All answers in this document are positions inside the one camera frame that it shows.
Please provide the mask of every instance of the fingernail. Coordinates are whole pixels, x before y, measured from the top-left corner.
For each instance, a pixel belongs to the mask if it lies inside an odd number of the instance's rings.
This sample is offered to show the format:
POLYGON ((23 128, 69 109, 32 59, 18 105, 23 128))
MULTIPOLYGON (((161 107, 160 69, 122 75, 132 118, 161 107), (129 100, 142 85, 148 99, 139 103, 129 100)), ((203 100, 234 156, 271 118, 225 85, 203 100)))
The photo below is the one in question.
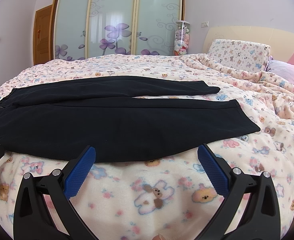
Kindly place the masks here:
POLYGON ((160 240, 166 240, 161 234, 158 234, 160 240))

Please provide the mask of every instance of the clear cylinder container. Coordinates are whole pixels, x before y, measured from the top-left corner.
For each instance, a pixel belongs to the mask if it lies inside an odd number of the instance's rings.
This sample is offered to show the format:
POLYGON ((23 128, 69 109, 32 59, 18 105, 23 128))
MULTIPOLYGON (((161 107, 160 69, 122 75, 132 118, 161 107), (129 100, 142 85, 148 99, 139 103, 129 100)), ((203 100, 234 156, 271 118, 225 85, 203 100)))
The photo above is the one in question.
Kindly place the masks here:
POLYGON ((190 23, 186 21, 176 22, 174 56, 187 54, 189 45, 190 23))

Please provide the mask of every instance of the container lid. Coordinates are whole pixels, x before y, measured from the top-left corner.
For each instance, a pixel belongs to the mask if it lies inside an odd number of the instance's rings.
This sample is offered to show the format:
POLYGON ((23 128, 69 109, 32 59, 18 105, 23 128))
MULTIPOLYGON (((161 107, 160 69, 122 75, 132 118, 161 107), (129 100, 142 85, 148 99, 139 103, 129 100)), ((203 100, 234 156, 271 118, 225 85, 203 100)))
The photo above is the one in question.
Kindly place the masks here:
POLYGON ((187 21, 177 21, 176 23, 188 23, 188 24, 190 24, 190 23, 187 22, 187 21))

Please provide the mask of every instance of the teddy bear patterned pillow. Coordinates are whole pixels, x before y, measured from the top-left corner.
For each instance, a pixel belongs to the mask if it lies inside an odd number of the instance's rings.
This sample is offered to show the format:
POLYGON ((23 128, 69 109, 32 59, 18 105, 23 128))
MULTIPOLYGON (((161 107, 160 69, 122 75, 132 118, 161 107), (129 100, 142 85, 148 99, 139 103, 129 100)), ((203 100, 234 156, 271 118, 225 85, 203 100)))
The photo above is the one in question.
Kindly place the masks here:
POLYGON ((234 40, 214 40, 207 53, 224 66, 248 72, 264 70, 269 54, 269 45, 234 40))

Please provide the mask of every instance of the wall socket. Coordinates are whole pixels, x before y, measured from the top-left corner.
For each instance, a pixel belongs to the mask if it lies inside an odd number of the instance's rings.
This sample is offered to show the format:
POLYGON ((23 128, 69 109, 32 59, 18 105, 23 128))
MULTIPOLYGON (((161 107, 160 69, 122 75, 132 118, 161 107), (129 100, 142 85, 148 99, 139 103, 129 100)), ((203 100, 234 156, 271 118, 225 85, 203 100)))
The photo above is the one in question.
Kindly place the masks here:
POLYGON ((204 27, 208 27, 208 22, 202 22, 202 23, 201 23, 201 27, 202 27, 202 28, 204 28, 204 27))

